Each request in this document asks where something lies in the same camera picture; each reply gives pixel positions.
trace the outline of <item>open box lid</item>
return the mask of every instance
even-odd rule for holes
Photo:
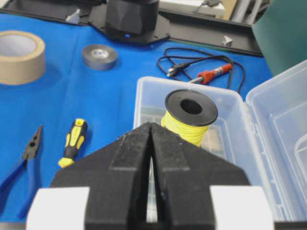
[[[255,87],[246,105],[279,215],[306,221],[307,60]]]

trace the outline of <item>red soldering iron handle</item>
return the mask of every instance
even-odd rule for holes
[[[202,77],[203,81],[201,82],[201,84],[207,84],[208,82],[211,82],[214,78],[216,78],[217,76],[220,76],[224,73],[229,72],[230,70],[233,69],[233,66],[231,64],[226,64],[223,65],[217,69],[211,70],[211,71],[204,71],[198,74],[198,78]]]

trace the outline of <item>black power cord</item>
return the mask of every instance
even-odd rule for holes
[[[181,50],[181,51],[183,50],[183,51],[196,52],[196,53],[200,53],[200,54],[203,54],[203,55],[207,55],[207,57],[187,57],[187,56],[168,55],[168,52],[170,50]],[[163,59],[168,59],[169,62],[171,62],[173,64],[173,66],[168,71],[165,71],[163,69],[163,67],[161,66],[161,60],[163,60]],[[188,62],[176,64],[176,62],[174,62],[173,59],[186,59],[186,60],[193,60],[193,61],[188,61]],[[200,62],[200,61],[209,60],[209,59],[223,60],[223,61],[228,62],[229,64],[231,64],[233,67],[235,67],[235,65],[237,65],[237,66],[239,66],[242,69],[242,80],[241,80],[240,86],[239,86],[239,88],[237,90],[237,92],[240,93],[241,89],[242,89],[242,86],[243,86],[243,83],[245,81],[245,76],[246,76],[245,69],[244,69],[244,67],[240,63],[231,60],[227,56],[224,56],[224,55],[214,55],[214,54],[211,54],[211,53],[208,53],[208,52],[205,52],[205,51],[202,51],[202,50],[198,50],[198,49],[193,49],[193,48],[170,47],[170,48],[167,48],[164,51],[164,56],[160,57],[158,59],[157,65],[158,65],[159,69],[163,73],[165,73],[168,77],[170,77],[170,78],[178,80],[176,78],[176,75],[178,73],[182,72],[190,80],[192,80],[191,76],[185,71],[185,68],[189,67],[191,64],[194,64],[194,63],[197,63],[197,62]],[[230,88],[230,84],[231,84],[231,81],[232,81],[232,76],[233,76],[233,70],[229,71],[229,78],[228,78],[228,83],[227,83],[227,87],[226,87],[227,89]]]

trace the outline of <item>yellow and black screwdriver handle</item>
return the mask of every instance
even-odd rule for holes
[[[64,157],[59,161],[61,168],[67,167],[74,163],[78,151],[81,148],[86,136],[87,123],[84,119],[77,118],[72,126],[71,130],[66,136],[66,144]]]

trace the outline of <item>screwdriver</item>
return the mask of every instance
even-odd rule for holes
[[[74,163],[81,145],[84,143],[87,131],[87,122],[84,119],[77,118],[71,130],[66,136],[66,144],[64,150],[64,157],[59,161],[61,168],[67,167]]]
[[[201,84],[207,84],[208,82],[212,81],[217,76],[220,76],[224,73],[229,72],[233,69],[231,64],[223,65],[217,69],[211,71],[204,71],[198,74],[197,78],[190,80],[189,83],[197,83],[200,82]]]

